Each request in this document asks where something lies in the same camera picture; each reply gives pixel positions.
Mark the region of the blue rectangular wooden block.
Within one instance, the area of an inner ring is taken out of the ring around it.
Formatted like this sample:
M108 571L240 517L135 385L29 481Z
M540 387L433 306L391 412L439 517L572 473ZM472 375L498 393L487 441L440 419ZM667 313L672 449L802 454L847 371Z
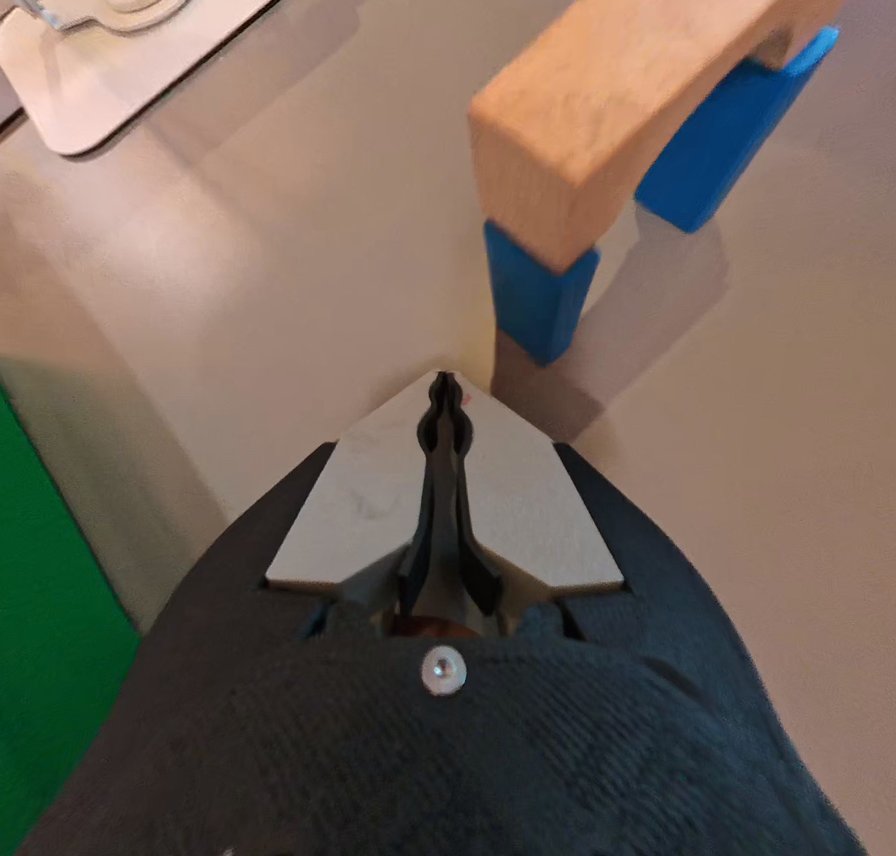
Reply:
M491 221L484 224L484 241L497 330L540 366L555 362L573 341L599 250L590 248L555 273Z
M681 125L648 169L633 199L679 231L711 221L737 180L781 122L840 30L825 26L780 69L746 58Z

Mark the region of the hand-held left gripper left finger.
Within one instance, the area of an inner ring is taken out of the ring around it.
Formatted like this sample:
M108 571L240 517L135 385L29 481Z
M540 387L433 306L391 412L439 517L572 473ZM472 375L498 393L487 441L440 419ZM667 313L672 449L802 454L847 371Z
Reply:
M442 610L447 512L426 506L418 437L437 375L426 372L342 433L265 573L270 587L389 607L399 601L397 573L423 521L432 538L417 610Z

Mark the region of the green plastic bin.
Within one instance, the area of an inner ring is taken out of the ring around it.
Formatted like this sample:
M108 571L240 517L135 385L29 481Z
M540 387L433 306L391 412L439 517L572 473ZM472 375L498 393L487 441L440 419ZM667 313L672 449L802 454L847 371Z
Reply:
M106 720L139 636L1 395L1 853Z

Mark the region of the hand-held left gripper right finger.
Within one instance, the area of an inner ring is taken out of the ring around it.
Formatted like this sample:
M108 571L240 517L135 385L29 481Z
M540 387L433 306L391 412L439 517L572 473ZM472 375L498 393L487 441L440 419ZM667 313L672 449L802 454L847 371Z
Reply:
M621 591L624 578L553 440L452 375L459 506L474 557L498 573L495 613L521 616L565 596Z

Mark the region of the natural wooden plank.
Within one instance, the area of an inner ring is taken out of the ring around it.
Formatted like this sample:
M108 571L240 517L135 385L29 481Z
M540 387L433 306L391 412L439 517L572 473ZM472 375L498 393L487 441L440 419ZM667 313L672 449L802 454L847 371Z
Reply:
M479 199L563 274L740 61L793 59L845 0L576 0L472 99Z

